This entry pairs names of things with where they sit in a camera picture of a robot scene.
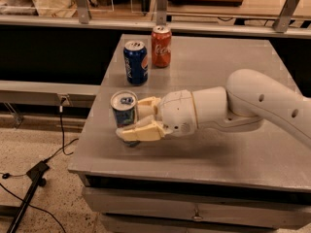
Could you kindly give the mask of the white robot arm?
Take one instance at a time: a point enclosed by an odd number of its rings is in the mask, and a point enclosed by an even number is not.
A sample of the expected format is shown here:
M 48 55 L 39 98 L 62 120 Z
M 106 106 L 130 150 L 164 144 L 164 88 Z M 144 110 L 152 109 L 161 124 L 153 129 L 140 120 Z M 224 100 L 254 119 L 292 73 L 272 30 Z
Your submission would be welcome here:
M 311 100 L 255 70 L 231 73 L 225 86 L 144 98 L 136 108 L 138 121 L 116 130 L 127 142 L 184 137 L 204 127 L 246 132 L 268 120 L 311 147 Z

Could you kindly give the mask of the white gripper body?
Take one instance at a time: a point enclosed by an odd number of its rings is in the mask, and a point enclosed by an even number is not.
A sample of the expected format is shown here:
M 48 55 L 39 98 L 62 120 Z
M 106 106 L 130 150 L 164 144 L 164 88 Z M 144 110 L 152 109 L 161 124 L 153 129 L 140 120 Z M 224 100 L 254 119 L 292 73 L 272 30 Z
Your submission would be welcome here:
M 194 133 L 197 123 L 192 94 L 187 90 L 170 92 L 161 98 L 158 118 L 167 134 L 183 137 Z

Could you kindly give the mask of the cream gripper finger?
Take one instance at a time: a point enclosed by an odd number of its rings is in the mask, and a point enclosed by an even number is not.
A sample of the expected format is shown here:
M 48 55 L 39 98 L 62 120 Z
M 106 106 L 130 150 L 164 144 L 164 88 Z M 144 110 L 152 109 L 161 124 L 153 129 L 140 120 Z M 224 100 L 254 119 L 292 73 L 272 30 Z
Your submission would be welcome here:
M 157 105 L 161 101 L 158 97 L 147 97 L 138 101 L 138 116 L 140 118 L 157 115 Z
M 156 121 L 154 116 L 146 116 L 135 124 L 118 128 L 116 134 L 126 142 L 149 142 L 161 140 L 166 132 L 162 122 Z

